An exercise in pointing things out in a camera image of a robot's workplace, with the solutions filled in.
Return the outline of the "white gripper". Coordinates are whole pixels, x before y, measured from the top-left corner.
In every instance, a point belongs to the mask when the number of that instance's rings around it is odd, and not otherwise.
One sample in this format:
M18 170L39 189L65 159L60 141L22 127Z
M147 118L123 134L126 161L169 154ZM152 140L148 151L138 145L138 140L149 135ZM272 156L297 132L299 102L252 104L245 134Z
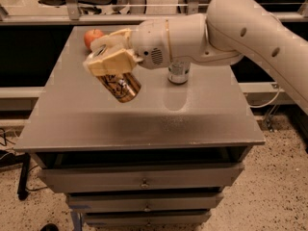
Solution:
M134 51L119 49L111 53L108 48L101 47L103 45L109 48L117 45L130 48L132 45L141 59L139 65L146 69L168 67L170 64L165 19L146 20L133 33L129 28L121 29L97 38L90 44L90 50L96 51L90 53L83 62L88 73L94 77L129 73L138 64Z

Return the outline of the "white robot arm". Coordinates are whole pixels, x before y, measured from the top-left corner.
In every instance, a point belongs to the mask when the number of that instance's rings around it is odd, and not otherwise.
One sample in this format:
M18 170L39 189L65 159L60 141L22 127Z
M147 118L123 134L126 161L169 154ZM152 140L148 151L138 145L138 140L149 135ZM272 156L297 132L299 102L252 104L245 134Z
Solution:
M247 57L308 112L308 41L254 0L212 0L205 14L145 20L94 40L90 50L84 67L95 77Z

